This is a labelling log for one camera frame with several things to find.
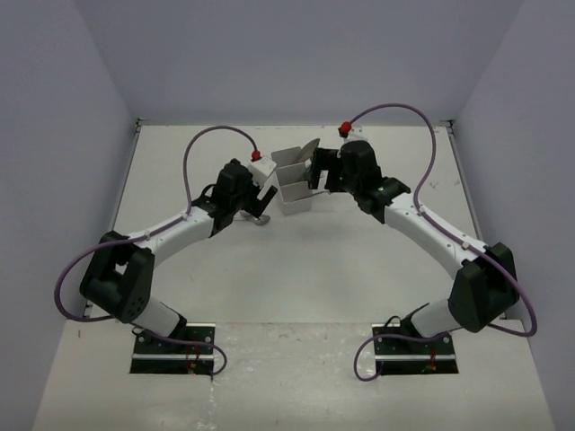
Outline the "matte steel knife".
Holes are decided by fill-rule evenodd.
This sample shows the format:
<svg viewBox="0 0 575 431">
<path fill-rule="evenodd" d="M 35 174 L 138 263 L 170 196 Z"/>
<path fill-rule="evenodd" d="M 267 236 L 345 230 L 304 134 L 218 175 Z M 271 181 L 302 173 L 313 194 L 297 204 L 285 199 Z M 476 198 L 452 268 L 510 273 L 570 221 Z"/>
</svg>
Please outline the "matte steel knife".
<svg viewBox="0 0 575 431">
<path fill-rule="evenodd" d="M 306 161 L 310 160 L 313 157 L 314 151 L 319 146 L 320 142 L 320 138 L 314 138 L 305 144 L 298 153 L 295 159 L 295 163 L 305 163 Z"/>
</svg>

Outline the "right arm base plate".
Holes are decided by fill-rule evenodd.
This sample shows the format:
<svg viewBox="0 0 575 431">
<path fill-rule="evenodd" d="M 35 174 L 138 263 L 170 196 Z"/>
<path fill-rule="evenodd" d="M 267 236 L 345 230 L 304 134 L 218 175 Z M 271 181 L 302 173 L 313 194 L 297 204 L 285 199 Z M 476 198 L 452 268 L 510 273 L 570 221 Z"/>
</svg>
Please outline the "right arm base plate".
<svg viewBox="0 0 575 431">
<path fill-rule="evenodd" d="M 390 375 L 458 374 L 456 351 L 450 333 L 431 339 L 418 338 L 397 315 L 371 327 L 372 335 L 358 348 L 353 359 L 353 373 L 363 383 Z M 374 350 L 374 371 L 362 374 L 360 355 L 369 345 Z"/>
</svg>

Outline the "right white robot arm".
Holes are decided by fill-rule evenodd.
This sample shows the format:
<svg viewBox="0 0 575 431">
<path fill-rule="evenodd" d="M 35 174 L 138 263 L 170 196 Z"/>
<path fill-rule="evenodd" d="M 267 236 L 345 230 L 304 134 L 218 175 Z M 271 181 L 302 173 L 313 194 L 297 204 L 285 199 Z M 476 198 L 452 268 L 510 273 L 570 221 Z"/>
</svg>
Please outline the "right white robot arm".
<svg viewBox="0 0 575 431">
<path fill-rule="evenodd" d="M 280 187 L 296 184 L 304 190 L 303 200 L 320 187 L 349 193 L 361 211 L 404 234 L 448 273 L 449 296 L 402 319 L 401 342 L 408 351 L 420 353 L 433 337 L 452 330 L 477 333 L 518 302 L 511 250 L 466 235 L 422 205 L 407 185 L 382 173 L 367 141 L 348 138 L 340 149 L 326 149 L 313 140 L 304 148 L 276 151 L 271 159 Z"/>
</svg>

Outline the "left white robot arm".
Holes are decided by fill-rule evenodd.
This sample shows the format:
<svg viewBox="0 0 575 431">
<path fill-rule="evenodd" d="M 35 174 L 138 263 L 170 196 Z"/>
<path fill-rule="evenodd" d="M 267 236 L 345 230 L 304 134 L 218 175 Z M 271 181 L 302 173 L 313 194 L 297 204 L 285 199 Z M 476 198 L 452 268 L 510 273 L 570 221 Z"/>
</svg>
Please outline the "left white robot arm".
<svg viewBox="0 0 575 431">
<path fill-rule="evenodd" d="M 183 212 L 146 231 L 103 235 L 81 282 L 80 294 L 111 318 L 155 333 L 164 351 L 175 353 L 185 346 L 183 316 L 151 295 L 155 269 L 195 242 L 215 236 L 244 211 L 261 215 L 277 190 L 270 188 L 259 200 L 276 164 L 262 156 L 242 165 L 233 159 L 217 181 L 206 186 Z"/>
</svg>

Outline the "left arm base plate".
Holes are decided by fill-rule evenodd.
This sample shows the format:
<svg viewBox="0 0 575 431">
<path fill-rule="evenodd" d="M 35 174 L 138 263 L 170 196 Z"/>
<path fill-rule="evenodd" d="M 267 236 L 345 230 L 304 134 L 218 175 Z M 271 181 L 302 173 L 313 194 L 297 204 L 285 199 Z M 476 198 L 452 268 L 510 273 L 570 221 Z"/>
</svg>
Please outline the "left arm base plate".
<svg viewBox="0 0 575 431">
<path fill-rule="evenodd" d="M 213 379 L 227 367 L 224 350 L 214 344 L 215 323 L 187 323 L 168 342 L 134 328 L 131 374 L 205 375 Z"/>
</svg>

